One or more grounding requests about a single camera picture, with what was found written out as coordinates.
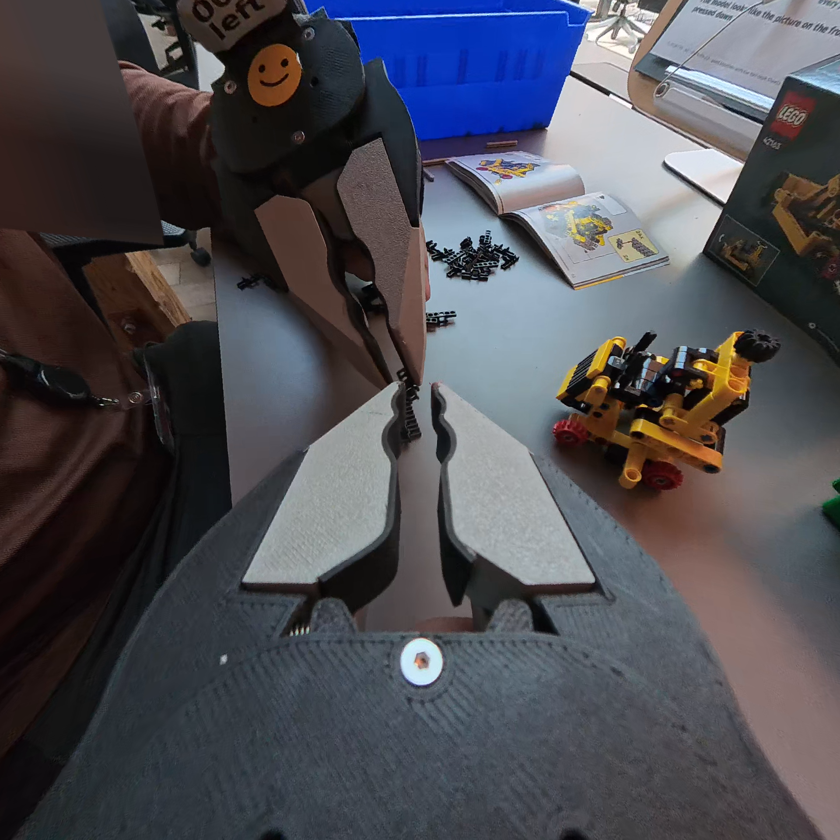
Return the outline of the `pile of black track links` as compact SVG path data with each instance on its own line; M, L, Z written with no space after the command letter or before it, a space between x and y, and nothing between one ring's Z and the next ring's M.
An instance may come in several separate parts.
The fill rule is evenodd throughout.
M488 281L498 271L516 266L520 255L486 229L476 238L463 238L456 248L441 247L432 239L425 243L429 260L443 267L449 279Z

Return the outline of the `person's torso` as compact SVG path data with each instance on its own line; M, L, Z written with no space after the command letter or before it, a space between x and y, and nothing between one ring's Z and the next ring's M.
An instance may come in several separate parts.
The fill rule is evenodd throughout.
M35 234L2 231L2 350L123 408L64 408L2 368L2 774L52 776L156 592L230 508L215 322L120 351Z

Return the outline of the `black track link strip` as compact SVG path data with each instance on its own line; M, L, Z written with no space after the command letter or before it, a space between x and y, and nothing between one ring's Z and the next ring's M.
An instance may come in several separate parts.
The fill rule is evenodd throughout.
M404 445L407 445L415 440L418 440L422 436L422 431L415 414L414 405L414 403L419 399L419 384L415 383L405 367L398 370L396 375L404 387L405 410L401 440Z

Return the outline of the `black office chair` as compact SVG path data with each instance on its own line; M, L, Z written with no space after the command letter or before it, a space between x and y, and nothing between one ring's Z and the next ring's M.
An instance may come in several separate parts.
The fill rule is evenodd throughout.
M208 266L211 263L210 254L205 248L197 244L195 231L166 222L161 222L161 229L163 234L162 249L174 249L188 245L191 258L199 266ZM158 249L157 245L120 240L76 237L65 234L40 234L39 236L66 270L71 267L84 267L100 257Z

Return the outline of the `person's left forearm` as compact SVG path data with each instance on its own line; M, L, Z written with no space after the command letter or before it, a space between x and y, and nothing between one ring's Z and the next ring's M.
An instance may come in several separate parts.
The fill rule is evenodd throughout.
M161 219L191 229L224 217L213 168L212 95L119 62Z

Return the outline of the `dark office chair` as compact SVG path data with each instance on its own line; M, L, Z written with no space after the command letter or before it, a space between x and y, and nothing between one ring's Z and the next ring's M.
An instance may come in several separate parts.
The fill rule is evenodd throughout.
M128 61L168 81L199 89L195 46L177 15L176 2L100 1L100 6L118 60ZM145 18L151 18L150 26L170 39L164 45L162 65L154 56L143 23Z

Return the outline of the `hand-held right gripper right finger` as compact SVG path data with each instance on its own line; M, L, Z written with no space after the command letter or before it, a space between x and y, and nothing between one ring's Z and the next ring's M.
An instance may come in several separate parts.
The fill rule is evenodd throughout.
M589 592L595 574L529 449L449 386L431 386L440 560L450 601Z

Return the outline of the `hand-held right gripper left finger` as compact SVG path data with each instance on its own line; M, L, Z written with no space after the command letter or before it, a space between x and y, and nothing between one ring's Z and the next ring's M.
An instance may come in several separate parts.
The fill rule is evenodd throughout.
M403 387L392 383L300 459L241 581L247 590L370 604L398 565L396 461Z

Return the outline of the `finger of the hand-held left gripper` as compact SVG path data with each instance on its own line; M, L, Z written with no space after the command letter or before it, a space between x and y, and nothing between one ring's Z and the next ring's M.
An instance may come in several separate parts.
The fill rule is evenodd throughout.
M372 260L395 350L410 382L420 385L426 353L423 231L409 220L383 139L353 150L337 191L353 235Z
M392 382L360 305L338 276L330 242L305 200L273 196L256 218L289 293L312 324L375 387Z

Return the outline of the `grey office chair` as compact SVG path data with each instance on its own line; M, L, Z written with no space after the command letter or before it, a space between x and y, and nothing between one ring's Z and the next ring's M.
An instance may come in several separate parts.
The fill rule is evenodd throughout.
M628 54L634 54L650 29L637 20L642 11L638 2L609 2L606 11L603 20L587 31L588 38L595 45L604 40L607 46L621 46Z

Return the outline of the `white monitor stand base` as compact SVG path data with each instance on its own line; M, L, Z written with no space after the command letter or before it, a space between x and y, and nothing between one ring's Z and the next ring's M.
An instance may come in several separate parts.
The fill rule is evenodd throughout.
M743 163L715 149L699 149L667 154L663 166L689 186L720 206L726 205Z

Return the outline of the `wooden board with instruction sheet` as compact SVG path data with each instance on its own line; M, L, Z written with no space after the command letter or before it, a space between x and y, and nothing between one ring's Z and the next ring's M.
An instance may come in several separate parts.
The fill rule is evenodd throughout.
M838 1L670 3L634 69L762 121L792 73L838 56Z

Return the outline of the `lego instruction booklet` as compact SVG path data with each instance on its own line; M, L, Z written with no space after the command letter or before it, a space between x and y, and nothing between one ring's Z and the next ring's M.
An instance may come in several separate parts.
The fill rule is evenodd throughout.
M449 157L447 167L503 221L522 227L574 289L666 266L634 212L578 173L524 150Z

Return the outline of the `yellow lego bulldozer model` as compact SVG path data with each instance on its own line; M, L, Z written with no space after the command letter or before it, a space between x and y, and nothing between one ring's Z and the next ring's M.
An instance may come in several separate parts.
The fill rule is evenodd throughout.
M598 446L626 490L677 489L683 468L720 473L725 426L749 407L752 368L781 347L751 329L715 348L680 345L662 356L649 349L656 337L606 340L569 369L556 395L571 413L553 426L555 443Z

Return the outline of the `blue plastic bin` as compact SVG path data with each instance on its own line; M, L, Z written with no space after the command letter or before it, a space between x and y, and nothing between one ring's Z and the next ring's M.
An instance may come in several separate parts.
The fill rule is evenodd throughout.
M417 138L546 129L591 11L561 1L325 1L382 58Z

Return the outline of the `black badge reel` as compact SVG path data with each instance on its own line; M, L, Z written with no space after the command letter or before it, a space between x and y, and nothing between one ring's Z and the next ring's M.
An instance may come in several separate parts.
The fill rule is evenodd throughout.
M120 399L95 395L84 377L67 367L5 350L1 350L1 365L13 388L42 403L64 408L123 408Z

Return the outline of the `person's left hand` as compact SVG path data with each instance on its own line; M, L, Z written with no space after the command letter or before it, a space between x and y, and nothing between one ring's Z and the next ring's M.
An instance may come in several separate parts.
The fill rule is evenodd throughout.
M347 273L365 282L374 280L375 265L373 260L358 242L342 242L340 253Z

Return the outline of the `lego set box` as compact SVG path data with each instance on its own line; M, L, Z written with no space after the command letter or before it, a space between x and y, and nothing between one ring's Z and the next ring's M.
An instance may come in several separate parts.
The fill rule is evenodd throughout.
M703 254L839 362L839 57L790 74Z

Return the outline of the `wooden table support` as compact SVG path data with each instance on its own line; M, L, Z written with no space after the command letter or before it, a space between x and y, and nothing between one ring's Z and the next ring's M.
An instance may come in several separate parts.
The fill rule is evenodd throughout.
M100 256L83 271L122 350L160 343L191 321L146 251Z

